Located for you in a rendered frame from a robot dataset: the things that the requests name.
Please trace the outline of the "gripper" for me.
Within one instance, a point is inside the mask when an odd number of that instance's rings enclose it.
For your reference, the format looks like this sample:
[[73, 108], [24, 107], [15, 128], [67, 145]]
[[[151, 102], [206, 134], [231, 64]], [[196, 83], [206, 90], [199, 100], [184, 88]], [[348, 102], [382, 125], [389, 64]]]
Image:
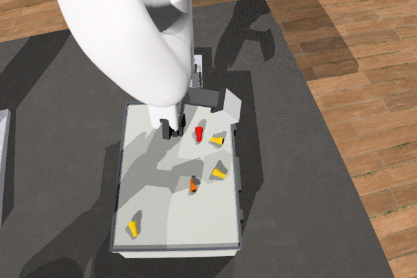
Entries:
[[[185, 121], [185, 104], [182, 101], [169, 107], [154, 107], [148, 105], [151, 125], [158, 129], [162, 123], [162, 138], [170, 140], [172, 137], [183, 137]], [[173, 132], [174, 131], [174, 132]]]

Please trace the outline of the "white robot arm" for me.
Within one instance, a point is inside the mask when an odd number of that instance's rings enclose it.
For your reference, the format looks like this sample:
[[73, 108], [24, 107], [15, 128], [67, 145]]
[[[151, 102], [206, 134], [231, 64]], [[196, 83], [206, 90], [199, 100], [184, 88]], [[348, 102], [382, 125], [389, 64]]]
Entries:
[[226, 87], [189, 87], [192, 0], [57, 1], [81, 49], [132, 97], [154, 107], [209, 107], [227, 125], [239, 122], [242, 101]]

